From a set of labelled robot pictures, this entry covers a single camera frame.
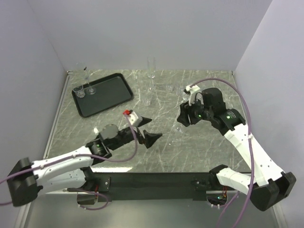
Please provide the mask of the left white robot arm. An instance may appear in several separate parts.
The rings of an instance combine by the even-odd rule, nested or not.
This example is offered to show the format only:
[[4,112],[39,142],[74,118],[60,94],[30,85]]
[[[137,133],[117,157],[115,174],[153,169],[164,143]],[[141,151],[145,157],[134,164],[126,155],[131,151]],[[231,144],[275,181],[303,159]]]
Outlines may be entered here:
[[114,162],[111,152],[130,142],[135,143],[136,150],[140,144],[150,148],[162,136],[162,133],[140,131],[140,126],[151,122],[150,118],[135,113],[125,114],[125,118],[127,128],[120,130],[115,124],[108,124],[95,139],[72,152],[40,161],[20,159],[4,179],[10,203],[20,207],[41,194],[60,189],[89,192],[97,185],[91,166]]

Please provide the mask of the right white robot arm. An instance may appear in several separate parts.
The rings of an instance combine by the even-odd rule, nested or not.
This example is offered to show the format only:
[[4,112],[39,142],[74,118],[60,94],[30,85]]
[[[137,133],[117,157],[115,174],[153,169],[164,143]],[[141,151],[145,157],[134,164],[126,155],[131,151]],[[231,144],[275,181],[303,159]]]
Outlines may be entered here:
[[292,172],[285,172],[265,152],[249,126],[236,109],[228,109],[217,88],[201,90],[197,85],[184,89],[189,100],[180,105],[177,121],[188,127],[201,120],[209,121],[238,151],[253,171],[253,177],[234,171],[226,165],[210,170],[209,184],[215,190],[231,187],[250,197],[260,211],[266,211],[285,199],[296,183]]

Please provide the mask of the small clear tumbler glass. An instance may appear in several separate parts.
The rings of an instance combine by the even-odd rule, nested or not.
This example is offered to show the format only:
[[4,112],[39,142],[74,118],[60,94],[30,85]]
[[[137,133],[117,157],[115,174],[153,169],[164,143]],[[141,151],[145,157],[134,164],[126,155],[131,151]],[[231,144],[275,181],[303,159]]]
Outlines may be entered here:
[[84,98],[86,95],[83,85],[77,85],[76,87],[74,87],[73,92],[78,98]]

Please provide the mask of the round clear stemless glass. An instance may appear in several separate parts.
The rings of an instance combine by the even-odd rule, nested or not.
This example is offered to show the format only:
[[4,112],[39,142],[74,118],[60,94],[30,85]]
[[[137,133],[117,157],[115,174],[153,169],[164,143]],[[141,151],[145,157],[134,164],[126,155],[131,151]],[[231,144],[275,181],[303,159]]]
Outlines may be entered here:
[[186,92],[183,92],[182,98],[183,98],[183,101],[184,101],[184,102],[188,102],[188,100],[189,100],[189,98],[190,98],[190,94],[189,94],[189,93],[186,93]]

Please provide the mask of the clear stemmed wine glass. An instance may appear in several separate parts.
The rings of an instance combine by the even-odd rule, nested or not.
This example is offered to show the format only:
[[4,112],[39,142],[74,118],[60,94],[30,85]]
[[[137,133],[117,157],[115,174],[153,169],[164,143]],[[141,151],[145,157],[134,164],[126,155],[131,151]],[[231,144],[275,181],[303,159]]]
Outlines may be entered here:
[[87,89],[86,92],[88,95],[94,95],[96,93],[96,90],[91,86],[90,84],[90,73],[87,68],[87,65],[84,62],[78,62],[76,64],[76,69],[80,71],[80,75],[84,78],[84,80],[87,82]]

